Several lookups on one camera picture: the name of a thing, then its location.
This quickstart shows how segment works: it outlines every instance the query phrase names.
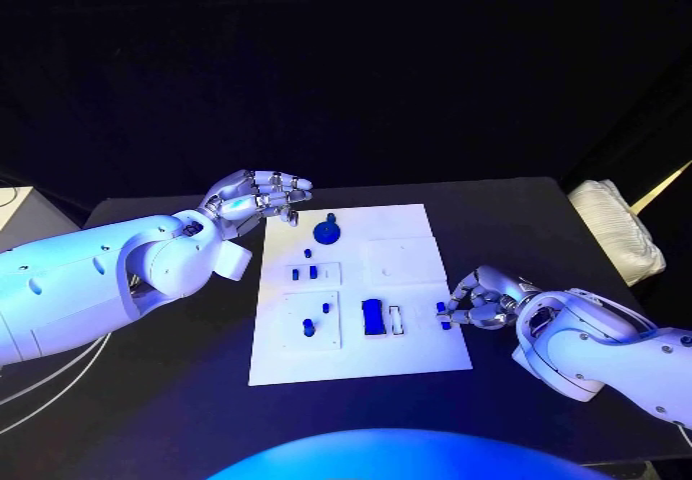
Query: white pillow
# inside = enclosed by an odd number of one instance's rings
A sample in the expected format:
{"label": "white pillow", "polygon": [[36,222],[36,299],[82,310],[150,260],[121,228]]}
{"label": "white pillow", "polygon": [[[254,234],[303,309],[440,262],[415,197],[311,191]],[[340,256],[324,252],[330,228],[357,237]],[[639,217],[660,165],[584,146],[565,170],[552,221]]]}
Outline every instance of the white pillow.
{"label": "white pillow", "polygon": [[568,195],[627,285],[660,273],[666,260],[610,180],[587,180]]}

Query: cable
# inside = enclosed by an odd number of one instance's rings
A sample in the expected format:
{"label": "cable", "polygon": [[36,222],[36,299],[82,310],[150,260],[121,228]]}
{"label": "cable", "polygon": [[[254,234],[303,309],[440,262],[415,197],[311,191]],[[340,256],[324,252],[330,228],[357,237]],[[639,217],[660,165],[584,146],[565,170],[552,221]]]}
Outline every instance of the cable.
{"label": "cable", "polygon": [[11,400],[19,398],[21,395],[29,393],[34,388],[40,387],[46,382],[49,382],[86,356],[86,354],[94,350],[94,348],[96,347],[98,343],[101,342],[101,340],[104,338],[105,338],[105,335],[102,337],[98,337],[96,340],[94,340],[94,343],[89,345],[89,348],[78,355],[78,357],[56,372],[53,372],[43,380],[40,380],[40,382],[36,382],[30,387],[26,387],[14,395],[11,395],[6,399],[0,400],[0,405],[4,405],[7,402],[11,402]]}
{"label": "cable", "polygon": [[11,189],[14,190],[14,193],[13,193],[13,195],[11,195],[10,200],[9,200],[7,202],[4,202],[3,204],[0,204],[0,207],[4,207],[4,206],[7,206],[7,205],[17,199],[19,190],[17,190],[17,187],[16,187],[10,182],[7,182],[6,180],[3,180],[1,178],[0,178],[0,182],[3,182],[6,185],[9,185],[9,186],[11,187]]}
{"label": "cable", "polygon": [[111,334],[108,334],[105,336],[104,341],[101,342],[101,347],[98,348],[96,353],[94,355],[94,358],[89,360],[89,363],[83,367],[83,370],[79,372],[79,375],[72,380],[69,385],[60,390],[58,395],[21,420],[16,421],[7,428],[0,430],[0,435],[3,433],[7,433],[16,426],[21,425],[21,423],[24,423],[62,397],[65,392],[72,388],[72,386],[75,385],[75,383],[78,382],[78,380],[82,378],[83,374],[89,370],[91,365],[94,365],[94,362],[96,361],[98,355],[101,354],[101,351],[104,350],[105,344],[108,343],[108,338],[111,338]]}
{"label": "cable", "polygon": [[677,425],[677,428],[680,429],[682,436],[685,437],[685,440],[688,441],[688,445],[692,447],[692,440],[688,437],[688,432],[685,431],[685,427],[682,425]]}

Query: blue rectangular block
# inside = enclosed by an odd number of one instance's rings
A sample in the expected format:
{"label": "blue rectangular block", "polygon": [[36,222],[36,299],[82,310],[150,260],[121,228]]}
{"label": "blue rectangular block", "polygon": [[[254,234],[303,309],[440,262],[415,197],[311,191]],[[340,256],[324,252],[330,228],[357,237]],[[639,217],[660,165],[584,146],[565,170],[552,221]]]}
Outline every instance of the blue rectangular block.
{"label": "blue rectangular block", "polygon": [[363,302],[363,317],[365,317],[365,334],[383,335],[385,321],[382,319],[382,301],[378,299],[365,300]]}

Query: black table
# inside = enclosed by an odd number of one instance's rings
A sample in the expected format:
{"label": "black table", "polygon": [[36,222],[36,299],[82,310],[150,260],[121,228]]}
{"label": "black table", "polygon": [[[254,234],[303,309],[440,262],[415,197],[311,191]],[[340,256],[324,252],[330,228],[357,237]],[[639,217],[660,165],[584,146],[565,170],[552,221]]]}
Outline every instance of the black table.
{"label": "black table", "polygon": [[[88,226],[174,213],[199,199],[107,200]],[[316,190],[300,208],[405,203],[425,204],[451,287],[487,263],[543,289],[581,287],[639,308],[551,179]],[[284,442],[373,427],[463,432],[579,463],[690,455],[677,428],[613,389],[579,403],[529,375],[510,358],[512,329],[464,327],[470,371],[248,387],[264,226],[238,243],[254,252],[242,281],[215,276],[118,330],[73,389],[0,437],[1,478],[199,479]],[[14,409],[30,411],[49,393]]]}

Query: robotic arm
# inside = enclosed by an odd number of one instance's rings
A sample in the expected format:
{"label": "robotic arm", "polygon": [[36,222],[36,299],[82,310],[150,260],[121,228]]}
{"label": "robotic arm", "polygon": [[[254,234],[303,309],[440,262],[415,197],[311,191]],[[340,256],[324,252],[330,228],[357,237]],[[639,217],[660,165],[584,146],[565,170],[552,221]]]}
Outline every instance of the robotic arm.
{"label": "robotic arm", "polygon": [[[458,310],[468,297],[471,308]],[[515,326],[512,358],[548,386],[587,402],[607,384],[657,418],[692,427],[692,332],[659,329],[584,290],[542,292],[481,266],[461,280],[442,322]]]}
{"label": "robotic arm", "polygon": [[192,295],[212,272],[239,280],[251,252],[229,240],[262,217],[293,226],[291,203],[311,183],[280,172],[241,170],[194,210],[105,225],[0,254],[0,365],[95,340],[154,308]]}

